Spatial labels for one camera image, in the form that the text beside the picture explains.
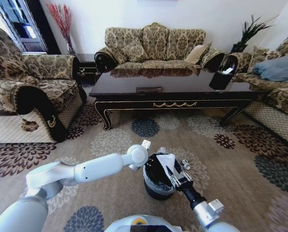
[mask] glossy table top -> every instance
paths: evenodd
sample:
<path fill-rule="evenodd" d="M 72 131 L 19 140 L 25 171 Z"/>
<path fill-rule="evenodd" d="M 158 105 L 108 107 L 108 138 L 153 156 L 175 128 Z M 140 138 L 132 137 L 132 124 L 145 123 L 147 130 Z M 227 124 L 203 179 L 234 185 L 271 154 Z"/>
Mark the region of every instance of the glossy table top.
<path fill-rule="evenodd" d="M 113 69 L 101 75 L 90 95 L 136 94 L 143 89 L 161 93 L 253 91 L 249 83 L 229 82 L 228 76 L 214 74 L 199 69 Z"/>

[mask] patterned rug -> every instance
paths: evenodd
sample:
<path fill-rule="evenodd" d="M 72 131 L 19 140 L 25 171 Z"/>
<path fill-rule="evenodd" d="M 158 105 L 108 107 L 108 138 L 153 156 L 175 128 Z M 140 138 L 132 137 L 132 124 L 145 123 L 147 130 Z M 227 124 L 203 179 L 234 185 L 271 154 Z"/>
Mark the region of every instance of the patterned rug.
<path fill-rule="evenodd" d="M 222 219 L 242 232 L 288 232 L 288 147 L 267 130 L 239 115 L 227 127 L 220 110 L 113 111 L 113 128 L 103 130 L 93 99 L 77 116 L 68 139 L 59 144 L 0 144 L 0 214 L 27 190 L 25 175 L 61 160 L 76 164 L 125 153 L 143 139 L 150 153 L 165 146 L 191 164 L 194 187 L 224 205 Z M 163 202 L 145 191 L 142 170 L 64 188 L 48 201 L 44 232 L 103 232 L 113 221 L 134 214 L 160 216 L 185 231 L 199 224 L 180 193 Z"/>

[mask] vase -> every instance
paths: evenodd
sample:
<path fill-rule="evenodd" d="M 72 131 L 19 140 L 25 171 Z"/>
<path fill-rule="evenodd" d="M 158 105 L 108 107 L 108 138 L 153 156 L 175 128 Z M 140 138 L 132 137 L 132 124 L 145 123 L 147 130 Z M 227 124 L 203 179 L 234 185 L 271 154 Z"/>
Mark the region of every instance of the vase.
<path fill-rule="evenodd" d="M 75 55 L 75 51 L 73 49 L 70 36 L 66 37 L 65 40 L 66 40 L 66 44 L 67 44 L 68 53 L 70 55 Z"/>
<path fill-rule="evenodd" d="M 247 44 L 233 44 L 233 47 L 230 53 L 243 52 L 246 47 L 247 47 Z"/>

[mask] gold trim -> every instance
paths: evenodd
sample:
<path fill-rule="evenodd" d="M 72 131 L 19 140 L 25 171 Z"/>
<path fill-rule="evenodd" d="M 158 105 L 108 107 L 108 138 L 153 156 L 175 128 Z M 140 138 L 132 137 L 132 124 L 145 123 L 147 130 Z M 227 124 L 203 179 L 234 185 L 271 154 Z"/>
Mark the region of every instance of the gold trim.
<path fill-rule="evenodd" d="M 167 103 L 163 103 L 163 104 L 161 104 L 161 105 L 157 105 L 155 102 L 154 102 L 154 104 L 153 104 L 153 106 L 154 107 L 158 107 L 158 108 L 161 108 L 161 107 L 169 107 L 169 108 L 171 108 L 171 107 L 183 107 L 183 106 L 186 106 L 186 107 L 192 107 L 192 106 L 195 106 L 197 104 L 197 102 L 195 101 L 193 104 L 187 104 L 187 102 L 185 102 L 185 103 L 183 103 L 183 104 L 181 104 L 181 105 L 179 105 L 179 104 L 177 104 L 176 102 L 174 102 L 173 104 L 171 104 L 171 105 L 168 105 Z"/>
<path fill-rule="evenodd" d="M 51 122 L 51 120 L 47 121 L 47 124 L 50 128 L 53 128 L 56 125 L 56 117 L 54 115 L 52 115 L 53 117 L 53 122 Z"/>
<path fill-rule="evenodd" d="M 218 109 L 218 108 L 237 108 L 237 111 L 232 114 L 231 117 L 229 117 L 229 119 L 225 122 L 228 122 L 229 120 L 231 120 L 234 116 L 238 115 L 239 113 L 241 113 L 244 109 L 246 109 L 248 106 L 251 105 L 251 103 L 254 101 L 253 99 L 240 99 L 240 100 L 248 100 L 248 101 L 251 101 L 246 107 L 244 107 L 241 111 L 237 112 L 239 110 L 239 107 L 238 106 L 215 106 L 215 107 L 195 107 L 195 108 L 189 108 L 189 109 Z M 96 104 L 97 103 L 107 103 L 107 102 L 111 102 L 111 103 L 114 103 L 114 102 L 153 102 L 153 101 L 95 101 L 95 109 L 96 111 L 98 112 L 98 114 L 101 116 L 100 112 L 98 111 L 98 109 L 96 108 Z M 105 119 L 107 120 L 107 123 L 103 120 L 103 117 L 101 116 L 101 119 L 103 121 L 103 123 L 105 124 L 105 126 L 109 125 L 109 128 L 108 129 L 105 129 L 105 130 L 109 130 L 111 128 L 111 123 L 108 121 L 108 118 L 109 116 L 106 115 L 106 111 L 107 110 L 170 110 L 170 109 L 181 109 L 181 108 L 124 108 L 124 109 L 105 109 L 103 111 L 103 115 L 105 115 Z"/>

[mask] red dried branches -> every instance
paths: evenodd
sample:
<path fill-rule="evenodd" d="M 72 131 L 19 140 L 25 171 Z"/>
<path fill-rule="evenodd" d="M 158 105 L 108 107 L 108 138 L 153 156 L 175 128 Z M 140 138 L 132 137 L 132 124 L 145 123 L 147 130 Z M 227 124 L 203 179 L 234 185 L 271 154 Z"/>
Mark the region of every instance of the red dried branches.
<path fill-rule="evenodd" d="M 65 4 L 61 6 L 60 4 L 46 4 L 47 9 L 55 22 L 57 23 L 57 26 L 60 29 L 60 32 L 64 39 L 67 42 L 68 50 L 70 54 L 75 54 L 71 39 L 70 39 L 70 27 L 71 27 L 71 19 L 72 19 L 72 13 L 69 7 L 67 7 Z"/>

